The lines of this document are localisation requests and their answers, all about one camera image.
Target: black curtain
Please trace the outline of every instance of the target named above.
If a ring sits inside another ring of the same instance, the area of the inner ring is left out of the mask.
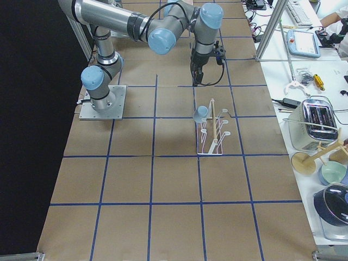
[[[87,60],[56,0],[0,14],[1,255],[36,251]]]

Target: metal bracket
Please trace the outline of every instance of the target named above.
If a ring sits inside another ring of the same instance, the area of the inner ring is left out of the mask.
[[[320,252],[313,252],[312,257],[314,261],[348,261],[348,257],[343,257],[343,256],[333,256],[333,255],[328,255],[328,254],[322,254]]]
[[[44,261],[44,253],[9,254],[0,256],[0,261]]]
[[[116,96],[113,105],[103,111],[97,111],[90,102],[84,102],[81,107],[80,120],[121,120],[126,99],[126,85],[109,85],[110,91]],[[85,99],[90,99],[86,92]]]

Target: white dish rack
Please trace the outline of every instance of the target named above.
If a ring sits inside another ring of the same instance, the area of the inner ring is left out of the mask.
[[[221,117],[227,114],[227,109],[222,109],[217,115],[215,113],[215,101],[211,99],[208,107],[208,115],[202,119],[202,123],[197,124],[199,155],[222,155],[222,142],[230,132],[223,131],[222,127],[228,124],[228,120]]]

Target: wooden stick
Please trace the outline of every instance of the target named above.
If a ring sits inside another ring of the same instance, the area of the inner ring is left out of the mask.
[[[214,104],[214,99],[212,99],[210,101],[212,103],[212,118],[213,118],[213,136],[214,136],[214,140],[218,139],[218,135],[216,133],[216,119],[215,119],[215,104]]]
[[[309,158],[305,159],[303,161],[303,163],[305,164],[308,161],[314,160],[314,159],[318,159],[319,157],[323,156],[324,154],[328,153],[329,151],[334,150],[335,148],[342,146],[343,145],[343,141],[341,140],[337,140],[335,141],[333,144],[331,144],[330,146],[326,147],[325,150],[319,151],[317,154],[310,156]]]
[[[348,151],[346,150],[346,147],[347,147],[347,145],[346,146],[342,146],[341,150],[343,150],[343,152],[346,153],[346,155],[348,156]]]

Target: silver toaster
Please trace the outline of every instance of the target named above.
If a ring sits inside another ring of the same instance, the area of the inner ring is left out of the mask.
[[[334,142],[338,138],[338,131],[331,105],[323,100],[307,99],[289,116],[290,138],[293,147],[299,151],[315,151],[321,145]],[[323,126],[307,125],[300,122],[316,123]]]

